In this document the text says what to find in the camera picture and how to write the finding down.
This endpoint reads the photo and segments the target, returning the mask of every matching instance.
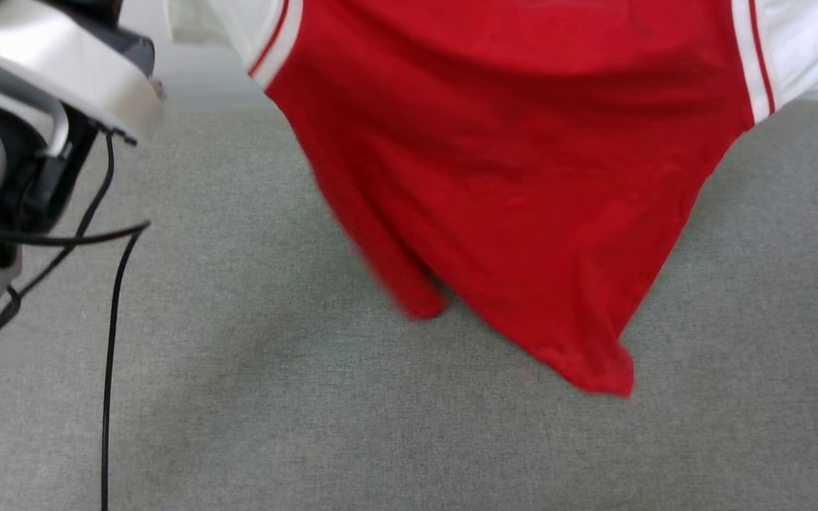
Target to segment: black cable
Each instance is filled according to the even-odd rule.
[[[143,231],[150,226],[150,222],[148,221],[111,233],[102,233],[101,235],[96,236],[83,236],[91,220],[93,220],[95,212],[97,212],[97,207],[99,207],[105,193],[107,193],[111,179],[113,179],[114,155],[113,148],[111,147],[111,136],[108,135],[107,148],[109,151],[109,168],[107,169],[107,176],[104,178],[104,183],[101,185],[100,191],[97,192],[97,196],[94,198],[93,203],[91,203],[90,207],[87,208],[87,213],[84,214],[84,218],[82,218],[81,224],[78,226],[77,236],[71,238],[56,238],[28,235],[28,233],[0,229],[0,241],[20,243],[21,245],[30,246],[64,247],[62,252],[59,252],[59,255],[57,255],[56,258],[54,258],[53,261],[46,266],[46,269],[43,269],[43,271],[37,275],[36,278],[33,279],[33,281],[30,282],[25,289],[23,289],[22,292],[19,293],[19,291],[16,291],[16,289],[9,285],[7,292],[9,292],[11,301],[6,308],[4,308],[2,313],[0,313],[0,329],[17,315],[21,308],[21,300],[23,297],[22,293],[26,295],[26,293],[33,289],[33,287],[39,284],[39,282],[41,282],[46,275],[49,275],[56,268],[56,266],[64,261],[64,259],[68,257],[69,253],[74,251],[75,248],[78,246],[95,245],[96,243],[105,243],[123,237],[129,237],[126,248],[122,253],[122,260],[119,262],[119,266],[116,269],[116,281],[114,281],[113,285],[113,298],[111,299],[111,311],[109,317],[107,367],[105,368],[103,385],[103,431],[101,439],[102,452],[100,466],[100,505],[103,511],[107,511],[109,508],[109,412],[111,408],[111,387],[113,386],[113,363],[114,356],[116,355],[116,331],[118,327],[119,298],[122,293],[122,280],[124,278],[124,272],[126,272],[128,260],[131,258],[131,253],[134,250],[134,246],[137,244],[137,240],[140,239],[141,233],[143,233]]]
[[[4,307],[2,312],[0,312],[0,330],[9,324],[9,322],[17,316],[17,313],[21,310],[21,294],[14,289],[14,287],[6,288],[6,291],[9,292],[9,297],[11,297],[11,301],[9,304]]]
[[[29,246],[87,246],[99,245],[107,241],[114,241],[123,239],[124,237],[142,233],[143,230],[150,226],[150,221],[142,222],[136,226],[126,227],[118,231],[111,231],[110,233],[102,233],[101,235],[81,236],[81,237],[49,237],[28,235],[28,233],[16,233],[9,230],[0,229],[0,240],[11,243],[19,243],[19,245]]]
[[[94,215],[97,214],[100,203],[102,203],[103,198],[107,196],[109,187],[113,183],[113,176],[116,175],[116,155],[113,150],[113,133],[105,133],[105,135],[107,135],[107,174],[103,178],[103,184],[100,185],[100,189],[97,190],[94,201],[90,203],[90,206],[87,207],[87,211],[84,213],[84,217],[81,218],[81,223],[78,224],[77,230],[75,230],[75,237],[81,237],[87,233],[87,227],[89,227],[90,223],[94,220]],[[49,276],[53,270],[58,268],[58,266],[62,264],[62,261],[65,261],[65,259],[71,255],[71,252],[74,251],[75,246],[66,246],[62,249],[62,252],[59,252],[58,255],[49,262],[49,265],[43,268],[43,271],[39,272],[32,281],[21,289],[19,293],[21,297],[26,297],[28,293],[33,291],[33,288],[37,287],[46,276]]]
[[[113,358],[116,355],[116,328],[119,317],[119,295],[122,293],[122,278],[128,265],[128,258],[131,257],[134,244],[141,233],[132,235],[128,240],[128,245],[122,253],[122,261],[116,271],[116,282],[113,287],[113,305],[109,316],[109,340],[107,342],[107,375],[103,384],[103,437],[102,453],[100,457],[100,508],[103,511],[109,509],[109,410],[111,407],[111,394],[113,394]]]
[[[81,223],[78,224],[77,230],[75,230],[75,237],[80,237],[87,233],[90,223],[94,220],[94,215],[97,214],[97,210],[100,208],[100,203],[102,203],[103,198],[107,196],[111,182],[113,182],[113,176],[116,174],[116,153],[113,149],[113,133],[105,132],[105,138],[107,139],[107,174],[103,178],[103,184],[101,184],[99,190],[97,190],[97,195],[95,195],[93,202],[87,207],[87,211],[85,211]],[[21,310],[23,298],[33,291],[33,288],[37,287],[43,279],[46,279],[49,274],[58,268],[58,266],[71,255],[71,252],[74,251],[75,246],[66,246],[63,248],[62,251],[49,262],[49,265],[31,279],[21,291],[13,293],[14,288],[9,287],[11,300],[2,311],[0,311],[0,332],[11,323],[14,317],[17,317],[18,312]]]

